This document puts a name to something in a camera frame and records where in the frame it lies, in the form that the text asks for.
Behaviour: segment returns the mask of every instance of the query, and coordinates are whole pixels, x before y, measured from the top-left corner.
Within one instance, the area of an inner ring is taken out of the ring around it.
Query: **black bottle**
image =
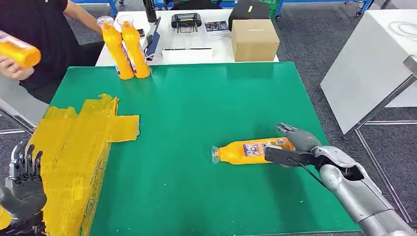
[[[149,23],[156,22],[155,3],[153,0],[143,0],[145,5],[146,17]]]

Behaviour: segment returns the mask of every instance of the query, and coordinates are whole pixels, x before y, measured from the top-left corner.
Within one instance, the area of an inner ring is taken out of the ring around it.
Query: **cardboard box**
[[[271,20],[233,20],[235,61],[273,61],[279,38]]]

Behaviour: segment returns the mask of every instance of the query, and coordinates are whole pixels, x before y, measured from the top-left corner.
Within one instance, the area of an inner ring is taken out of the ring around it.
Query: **yellow bottle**
[[[20,39],[0,30],[0,55],[13,59],[21,67],[32,67],[40,62],[40,51]]]
[[[121,43],[121,34],[113,27],[113,18],[102,16],[97,19],[103,32],[103,39],[116,62],[116,70],[122,80],[132,79],[134,76],[126,51]]]
[[[212,161],[214,164],[225,161],[234,165],[270,163],[265,160],[264,155],[264,149],[269,144],[278,145],[285,150],[296,150],[287,138],[237,141],[221,148],[212,147]]]
[[[148,77],[150,70],[146,63],[144,52],[139,44],[141,36],[133,27],[133,17],[130,15],[120,16],[118,18],[118,24],[121,26],[121,35],[126,44],[135,76],[140,79]]]

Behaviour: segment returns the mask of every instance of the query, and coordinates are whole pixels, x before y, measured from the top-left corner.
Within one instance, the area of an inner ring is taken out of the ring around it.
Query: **green table mat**
[[[211,146],[281,136],[279,121],[327,144],[292,62],[152,66],[128,81],[72,67],[51,105],[79,112],[102,93],[120,98],[118,115],[141,116],[140,136],[112,144],[92,236],[359,230],[302,168],[211,162]]]

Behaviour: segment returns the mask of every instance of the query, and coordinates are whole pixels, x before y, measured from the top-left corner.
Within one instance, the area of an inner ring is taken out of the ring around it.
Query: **gray carpet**
[[[125,0],[121,10],[143,10],[142,1]],[[342,138],[342,133],[331,109],[319,88],[321,80],[349,38],[360,18],[354,15],[358,3],[286,3],[276,30],[281,40],[278,57],[281,61],[294,61],[305,88],[316,109],[324,132],[331,145],[341,148],[361,163],[368,174],[384,192],[384,196],[394,204],[376,169],[370,162],[358,138]],[[95,17],[108,15],[107,7],[86,7]],[[100,36],[90,32],[84,26],[69,20],[80,44],[100,40]],[[416,109],[384,109],[376,119],[417,119]],[[10,124],[0,118],[0,128]],[[415,139],[417,126],[402,127],[363,127],[362,132],[380,161],[389,180],[394,185],[401,201],[412,219],[417,219],[417,182],[414,171],[417,169],[415,158]],[[6,174],[6,164],[14,144],[26,135],[0,136],[0,177]],[[361,233],[336,233],[328,236],[360,236]]]

